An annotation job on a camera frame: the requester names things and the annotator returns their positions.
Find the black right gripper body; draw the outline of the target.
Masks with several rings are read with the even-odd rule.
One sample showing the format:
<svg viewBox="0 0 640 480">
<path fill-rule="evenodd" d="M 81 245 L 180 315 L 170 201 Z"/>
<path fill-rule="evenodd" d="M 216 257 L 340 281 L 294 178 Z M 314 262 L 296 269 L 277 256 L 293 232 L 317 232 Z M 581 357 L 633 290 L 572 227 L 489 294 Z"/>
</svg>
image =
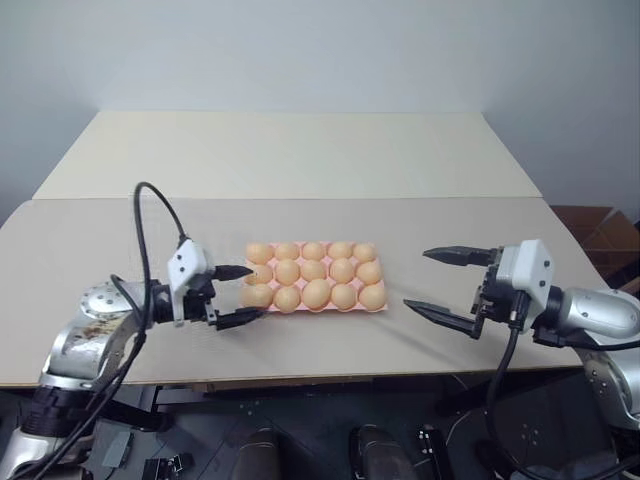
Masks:
<svg viewBox="0 0 640 480">
<path fill-rule="evenodd" d="M 474 330 L 482 330 L 486 320 L 507 324 L 514 330 L 523 329 L 524 294 L 517 293 L 510 280 L 497 278 L 503 251 L 503 247 L 491 251 L 489 265 L 476 290 L 471 308 Z"/>
</svg>

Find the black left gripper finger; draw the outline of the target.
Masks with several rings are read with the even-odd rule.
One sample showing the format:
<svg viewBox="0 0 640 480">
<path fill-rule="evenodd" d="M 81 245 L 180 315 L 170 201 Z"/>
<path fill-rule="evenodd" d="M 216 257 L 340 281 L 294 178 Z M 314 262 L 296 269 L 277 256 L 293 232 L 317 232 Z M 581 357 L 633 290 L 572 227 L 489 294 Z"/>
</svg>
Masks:
<svg viewBox="0 0 640 480">
<path fill-rule="evenodd" d="M 264 315 L 264 310 L 257 307 L 242 307 L 227 314 L 217 314 L 215 327 L 217 331 L 232 329 L 251 323 Z"/>
<path fill-rule="evenodd" d="M 253 270 L 242 265 L 217 265 L 213 269 L 212 278 L 218 281 L 237 280 L 251 275 Z"/>
</svg>

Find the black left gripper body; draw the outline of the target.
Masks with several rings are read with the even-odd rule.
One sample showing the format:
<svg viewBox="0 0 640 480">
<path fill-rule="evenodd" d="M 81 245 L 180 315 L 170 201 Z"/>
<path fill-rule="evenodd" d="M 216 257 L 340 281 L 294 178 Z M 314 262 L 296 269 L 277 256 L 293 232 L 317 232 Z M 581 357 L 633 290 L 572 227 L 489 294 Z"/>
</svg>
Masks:
<svg viewBox="0 0 640 480">
<path fill-rule="evenodd" d="M 216 291 L 213 286 L 213 271 L 198 273 L 187 283 L 183 297 L 184 319 L 190 322 L 217 324 L 218 310 L 213 305 Z"/>
</svg>

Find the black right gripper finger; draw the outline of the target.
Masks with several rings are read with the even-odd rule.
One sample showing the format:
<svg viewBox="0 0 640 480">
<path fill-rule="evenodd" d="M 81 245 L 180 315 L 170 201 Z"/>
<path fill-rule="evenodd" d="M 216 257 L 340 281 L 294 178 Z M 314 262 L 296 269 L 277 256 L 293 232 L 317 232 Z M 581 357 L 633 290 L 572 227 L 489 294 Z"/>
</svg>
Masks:
<svg viewBox="0 0 640 480">
<path fill-rule="evenodd" d="M 404 299 L 403 303 L 412 311 L 436 325 L 464 333 L 472 339 L 479 339 L 481 336 L 483 328 L 482 320 L 472 320 L 454 314 L 447 308 L 427 302 Z"/>
<path fill-rule="evenodd" d="M 423 256 L 449 265 L 486 267 L 494 261 L 494 250 L 467 246 L 435 247 L 425 250 Z"/>
</svg>

